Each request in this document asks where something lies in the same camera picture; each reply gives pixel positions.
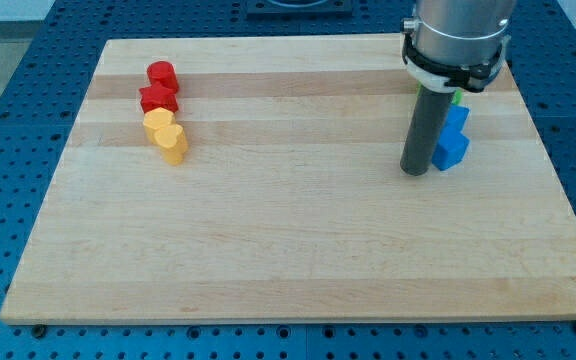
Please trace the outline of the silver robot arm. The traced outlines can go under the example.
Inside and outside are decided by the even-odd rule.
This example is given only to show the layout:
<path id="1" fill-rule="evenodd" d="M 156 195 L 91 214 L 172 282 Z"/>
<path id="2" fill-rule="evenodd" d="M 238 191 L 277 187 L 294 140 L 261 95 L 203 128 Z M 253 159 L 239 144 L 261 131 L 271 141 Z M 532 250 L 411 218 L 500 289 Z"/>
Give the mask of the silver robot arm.
<path id="1" fill-rule="evenodd" d="M 417 0 L 401 29 L 425 58 L 479 65 L 498 52 L 516 0 Z"/>

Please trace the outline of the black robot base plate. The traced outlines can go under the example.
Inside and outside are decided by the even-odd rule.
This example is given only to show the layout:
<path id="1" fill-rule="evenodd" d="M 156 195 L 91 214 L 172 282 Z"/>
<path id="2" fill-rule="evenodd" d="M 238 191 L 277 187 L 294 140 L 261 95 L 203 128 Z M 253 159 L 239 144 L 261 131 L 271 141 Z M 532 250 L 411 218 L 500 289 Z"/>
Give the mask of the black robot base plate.
<path id="1" fill-rule="evenodd" d="M 248 18 L 271 16 L 351 15 L 353 0 L 246 0 Z"/>

